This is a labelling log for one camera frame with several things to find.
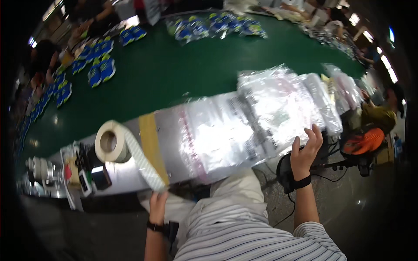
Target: concrete floor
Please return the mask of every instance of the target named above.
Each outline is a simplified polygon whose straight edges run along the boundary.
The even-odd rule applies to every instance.
[[[341,159],[338,154],[328,161]],[[336,180],[344,171],[327,170],[322,175]],[[257,167],[255,173],[264,188],[269,222],[273,226],[292,212],[293,203],[283,187],[274,183],[275,176],[266,165]],[[273,184],[266,186],[265,178]],[[349,259],[366,258],[363,253],[369,253],[369,242],[379,235],[379,228],[393,207],[396,184],[393,167],[383,166],[370,177],[361,177],[358,169],[352,167],[338,182],[316,176],[312,180],[319,218],[331,238]],[[85,209],[93,212],[88,214],[66,209],[63,201],[57,204],[22,198],[39,236],[56,255],[68,260],[143,259],[148,213],[141,209],[135,194],[86,202]],[[292,232],[293,215],[276,228]]]

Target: white striped shirt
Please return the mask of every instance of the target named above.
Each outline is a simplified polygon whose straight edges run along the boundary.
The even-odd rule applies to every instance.
[[[175,261],[346,260],[324,226],[306,222],[293,235],[272,228],[251,207],[231,205],[189,217],[187,241]]]

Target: brown tape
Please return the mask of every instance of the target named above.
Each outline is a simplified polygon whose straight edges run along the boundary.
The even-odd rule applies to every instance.
[[[145,114],[139,117],[139,130],[142,151],[144,152],[145,157],[147,157],[151,165],[155,168],[165,185],[168,186],[170,181],[168,180],[166,167],[160,153],[154,113]]]

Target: beige pants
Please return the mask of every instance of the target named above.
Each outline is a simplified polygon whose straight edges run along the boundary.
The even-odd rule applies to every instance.
[[[150,212],[149,197],[141,200],[143,194],[139,193],[138,198],[141,205]],[[177,247],[179,248],[186,242],[187,224],[190,222],[187,220],[187,217],[191,214],[207,213],[235,204],[243,204],[247,207],[251,205],[254,211],[267,218],[267,204],[264,203],[260,182],[250,168],[243,169],[224,180],[212,184],[210,198],[201,199],[197,203],[170,194],[166,203],[164,220],[165,223],[176,221],[180,224],[177,232]]]

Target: black watch strap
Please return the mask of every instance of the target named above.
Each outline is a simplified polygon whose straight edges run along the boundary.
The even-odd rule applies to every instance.
[[[164,233],[164,227],[163,226],[152,224],[149,220],[147,222],[147,228],[149,228],[152,231]]]
[[[299,189],[299,188],[306,187],[307,185],[309,185],[311,183],[311,181],[312,181],[311,175],[309,175],[309,176],[307,176],[307,177],[305,177],[305,178],[303,178],[299,181],[293,180],[293,188],[296,190],[296,189]]]

